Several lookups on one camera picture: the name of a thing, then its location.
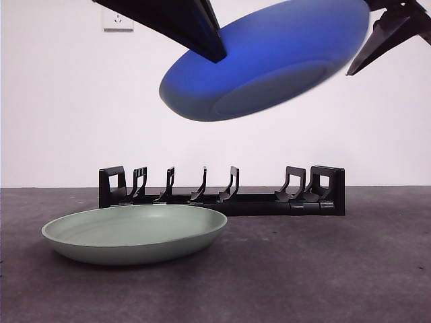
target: gray floor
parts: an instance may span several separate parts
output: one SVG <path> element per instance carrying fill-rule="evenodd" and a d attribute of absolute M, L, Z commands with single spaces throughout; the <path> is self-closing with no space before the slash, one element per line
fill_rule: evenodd
<path fill-rule="evenodd" d="M 4 323 L 431 322 L 431 187 L 348 188 L 345 217 L 230 218 L 202 252 L 126 268 L 40 235 L 96 189 L 1 194 Z"/>

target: dish rack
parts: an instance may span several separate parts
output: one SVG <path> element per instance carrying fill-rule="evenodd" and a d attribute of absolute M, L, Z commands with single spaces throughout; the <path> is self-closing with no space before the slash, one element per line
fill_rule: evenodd
<path fill-rule="evenodd" d="M 118 185 L 110 187 L 111 176 L 118 176 Z M 207 168 L 203 168 L 202 184 L 190 194 L 174 194 L 175 168 L 166 172 L 166 188 L 160 194 L 147 194 L 147 168 L 133 171 L 133 187 L 127 193 L 124 167 L 99 170 L 99 208 L 115 205 L 180 204 L 205 207 L 222 212 L 226 216 L 240 215 L 345 215 L 345 180 L 343 168 L 313 166 L 310 169 L 310 183 L 306 186 L 304 168 L 286 167 L 283 186 L 273 192 L 241 193 L 240 170 L 230 168 L 230 180 L 218 194 L 206 194 Z M 291 176 L 300 179 L 299 188 L 290 187 Z M 327 186 L 321 184 L 321 176 L 329 178 Z"/>

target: wall socket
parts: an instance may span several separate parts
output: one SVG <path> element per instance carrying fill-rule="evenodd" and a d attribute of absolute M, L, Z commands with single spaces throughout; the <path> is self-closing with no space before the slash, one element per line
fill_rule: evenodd
<path fill-rule="evenodd" d="M 103 30 L 105 32 L 132 32 L 133 20 L 111 9 L 103 8 Z"/>

